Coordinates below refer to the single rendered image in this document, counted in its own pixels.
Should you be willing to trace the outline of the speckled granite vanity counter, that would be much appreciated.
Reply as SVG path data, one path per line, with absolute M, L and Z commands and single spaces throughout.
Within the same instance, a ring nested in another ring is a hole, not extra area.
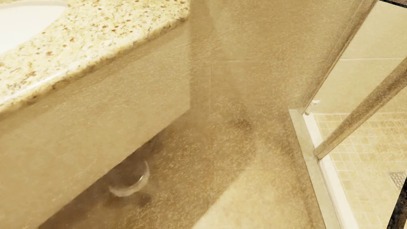
M 83 77 L 119 54 L 176 28 L 192 0 L 62 0 L 62 15 L 0 54 L 0 115 Z

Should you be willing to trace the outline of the beige vanity front panel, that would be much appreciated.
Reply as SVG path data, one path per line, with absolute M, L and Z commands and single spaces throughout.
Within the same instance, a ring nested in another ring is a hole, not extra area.
M 0 118 L 0 229 L 36 229 L 190 108 L 191 20 Z

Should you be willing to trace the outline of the white shower threshold curb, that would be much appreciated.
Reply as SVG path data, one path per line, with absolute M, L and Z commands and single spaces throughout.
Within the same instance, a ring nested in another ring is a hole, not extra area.
M 333 161 L 328 155 L 318 159 L 314 154 L 323 137 L 313 114 L 305 115 L 297 109 L 288 112 L 325 228 L 359 229 Z

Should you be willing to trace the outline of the glass shower door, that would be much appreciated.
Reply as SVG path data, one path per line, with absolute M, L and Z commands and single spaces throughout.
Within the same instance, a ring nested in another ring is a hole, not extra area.
M 407 87 L 407 0 L 362 0 L 349 29 L 343 48 L 303 109 L 318 160 Z M 311 122 L 318 113 L 346 117 L 319 138 Z

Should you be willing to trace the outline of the white oval sink basin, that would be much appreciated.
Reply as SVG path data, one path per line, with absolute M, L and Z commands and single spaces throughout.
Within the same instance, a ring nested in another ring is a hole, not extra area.
M 67 7 L 66 0 L 0 0 L 0 55 L 42 32 Z

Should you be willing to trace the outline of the square metal floor drain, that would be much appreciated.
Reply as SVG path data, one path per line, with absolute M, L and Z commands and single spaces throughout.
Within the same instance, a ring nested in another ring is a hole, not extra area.
M 401 190 L 405 179 L 407 178 L 406 171 L 389 172 L 389 177 L 397 190 Z

